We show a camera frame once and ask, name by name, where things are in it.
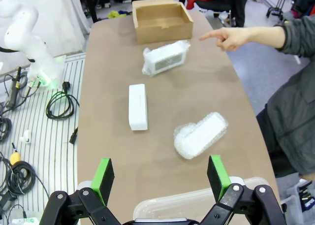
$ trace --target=open cardboard box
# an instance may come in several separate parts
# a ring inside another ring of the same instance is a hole
[[[139,0],[132,3],[139,44],[190,39],[193,21],[181,2]]]

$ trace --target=plastic bin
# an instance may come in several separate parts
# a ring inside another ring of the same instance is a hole
[[[281,204],[287,205],[284,213],[288,225],[315,225],[315,206],[308,211],[302,212],[301,202],[297,188],[306,184],[308,181],[301,179],[298,184],[286,190],[287,199],[282,200]],[[314,183],[308,186],[308,191],[315,196]]]
[[[245,185],[254,189],[258,185],[268,185],[263,178],[244,180]],[[216,203],[211,188],[177,194],[167,197],[145,200],[139,203],[133,213],[133,219],[189,218],[201,221]],[[244,215],[234,215],[230,224],[249,224]]]

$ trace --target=table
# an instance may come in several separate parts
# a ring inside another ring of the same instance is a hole
[[[270,159],[244,88],[215,40],[198,37],[212,28],[190,12],[193,38],[185,65],[155,77],[142,74],[143,50],[172,43],[137,45],[132,17],[93,25],[80,100],[78,182],[91,180],[101,158],[111,158],[115,180],[108,206],[123,223],[146,199],[208,188],[210,154],[220,154],[230,176],[265,178],[276,195]],[[144,83],[149,129],[128,123],[128,87]],[[226,135],[202,155],[185,160],[175,151],[174,129],[210,112],[229,122]]]

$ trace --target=bubble-wrapped package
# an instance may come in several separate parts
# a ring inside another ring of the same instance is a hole
[[[174,131],[174,146],[185,159],[190,160],[207,150],[226,132],[228,122],[213,112],[198,123],[177,127]]]
[[[187,40],[179,40],[154,50],[146,48],[143,51],[144,65],[142,73],[154,76],[184,64],[189,47],[190,43]]]

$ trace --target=black chair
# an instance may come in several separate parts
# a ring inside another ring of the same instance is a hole
[[[219,15],[223,12],[227,12],[229,16],[229,24],[231,26],[232,18],[231,18],[231,7],[230,5],[224,0],[209,0],[209,1],[202,1],[197,0],[195,3],[200,7],[200,12],[206,12],[208,10],[213,11],[213,16],[218,18]]]

